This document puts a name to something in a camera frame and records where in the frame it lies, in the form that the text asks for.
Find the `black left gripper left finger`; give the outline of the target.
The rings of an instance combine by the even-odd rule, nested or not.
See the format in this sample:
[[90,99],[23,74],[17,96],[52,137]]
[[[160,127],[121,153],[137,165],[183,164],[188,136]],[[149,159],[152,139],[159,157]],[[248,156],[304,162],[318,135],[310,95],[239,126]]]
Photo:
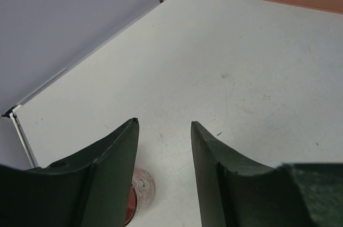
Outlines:
[[1,226],[124,226],[139,121],[46,168],[1,166]]

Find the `pink floral mug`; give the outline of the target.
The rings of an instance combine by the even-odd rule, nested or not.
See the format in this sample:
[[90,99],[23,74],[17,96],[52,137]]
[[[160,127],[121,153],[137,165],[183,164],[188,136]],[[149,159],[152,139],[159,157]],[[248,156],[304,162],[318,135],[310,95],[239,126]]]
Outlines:
[[125,226],[151,205],[155,197],[155,190],[156,186],[152,175],[144,169],[135,168],[132,176]]

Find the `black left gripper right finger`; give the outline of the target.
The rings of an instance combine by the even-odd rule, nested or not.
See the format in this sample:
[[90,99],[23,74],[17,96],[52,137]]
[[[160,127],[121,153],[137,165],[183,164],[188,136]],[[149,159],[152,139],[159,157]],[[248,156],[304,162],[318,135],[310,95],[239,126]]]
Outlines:
[[258,163],[191,124],[202,226],[342,226],[342,164]]

